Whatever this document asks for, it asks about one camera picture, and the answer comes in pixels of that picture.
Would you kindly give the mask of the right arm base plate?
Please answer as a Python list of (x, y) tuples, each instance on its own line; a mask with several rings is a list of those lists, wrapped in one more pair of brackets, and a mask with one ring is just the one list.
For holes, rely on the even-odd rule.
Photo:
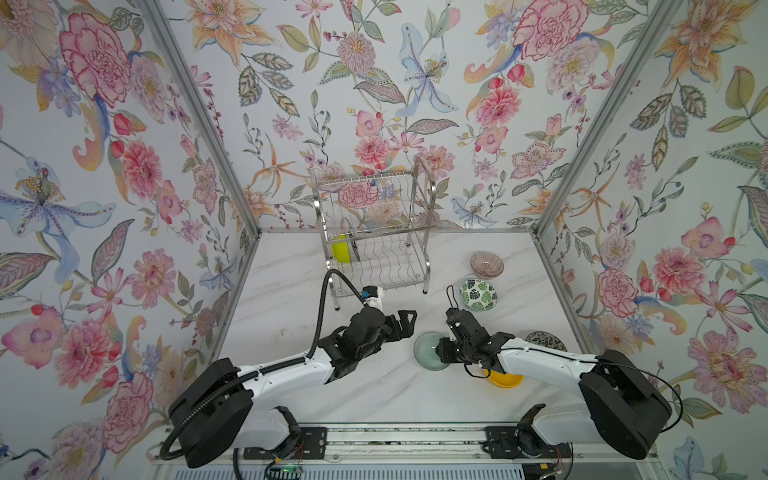
[(492, 459), (562, 460), (573, 455), (568, 443), (547, 444), (528, 426), (488, 426), (484, 434), (482, 450)]

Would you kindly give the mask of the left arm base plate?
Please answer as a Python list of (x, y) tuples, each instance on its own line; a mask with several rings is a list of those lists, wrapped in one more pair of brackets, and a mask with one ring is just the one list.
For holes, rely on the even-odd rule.
[(244, 460), (323, 460), (327, 447), (326, 427), (302, 427), (298, 433), (289, 436), (277, 447), (266, 450), (249, 447), (242, 453)]

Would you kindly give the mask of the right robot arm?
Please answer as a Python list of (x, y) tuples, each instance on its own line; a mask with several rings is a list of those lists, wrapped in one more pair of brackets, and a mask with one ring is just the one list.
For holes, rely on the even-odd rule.
[(436, 347), (441, 363), (522, 376), (576, 397), (576, 403), (561, 407), (536, 404), (517, 421), (518, 447), (529, 455), (560, 444), (602, 443), (643, 460), (671, 419), (670, 403), (618, 351), (576, 354), (512, 334), (489, 334), (470, 311), (456, 307), (446, 317), (451, 335)]

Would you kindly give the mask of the lime green bowl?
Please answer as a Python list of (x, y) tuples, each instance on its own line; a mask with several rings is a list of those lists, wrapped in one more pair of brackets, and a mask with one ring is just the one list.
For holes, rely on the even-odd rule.
[(354, 257), (354, 248), (352, 246), (352, 237), (348, 234), (340, 234), (330, 241), (333, 257), (342, 264), (349, 264)]

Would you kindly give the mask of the pale teal glass bowl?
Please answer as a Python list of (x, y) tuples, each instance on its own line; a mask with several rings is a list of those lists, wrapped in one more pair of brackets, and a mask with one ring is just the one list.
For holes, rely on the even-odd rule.
[(437, 347), (445, 336), (437, 332), (425, 332), (414, 343), (413, 354), (418, 364), (429, 371), (442, 371), (449, 364), (443, 362), (437, 353)]

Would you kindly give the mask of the steel wire dish rack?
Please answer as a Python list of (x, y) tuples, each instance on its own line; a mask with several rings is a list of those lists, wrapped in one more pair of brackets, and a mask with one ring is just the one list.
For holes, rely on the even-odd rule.
[[(349, 280), (329, 281), (335, 308), (341, 298), (354, 294), (354, 287), (417, 287), (429, 292), (428, 244), (437, 226), (437, 181), (424, 161), (372, 176), (322, 179), (313, 173), (310, 179), (325, 266)], [(352, 237), (354, 257), (349, 264), (332, 255), (330, 241), (340, 234)]]

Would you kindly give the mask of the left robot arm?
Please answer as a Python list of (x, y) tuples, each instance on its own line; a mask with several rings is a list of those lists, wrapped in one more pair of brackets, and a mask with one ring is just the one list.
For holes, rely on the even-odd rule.
[(171, 404), (172, 429), (159, 458), (183, 458), (188, 467), (198, 468), (231, 448), (287, 455), (298, 445), (301, 428), (279, 399), (351, 374), (384, 344), (412, 337), (417, 317), (414, 310), (386, 315), (365, 306), (304, 356), (266, 366), (215, 361)]

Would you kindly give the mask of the green leaf pattern bowl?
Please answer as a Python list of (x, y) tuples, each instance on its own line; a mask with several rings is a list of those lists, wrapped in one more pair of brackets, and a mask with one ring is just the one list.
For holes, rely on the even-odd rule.
[(498, 304), (495, 288), (486, 280), (469, 278), (460, 286), (460, 297), (465, 306), (479, 312), (492, 310)]

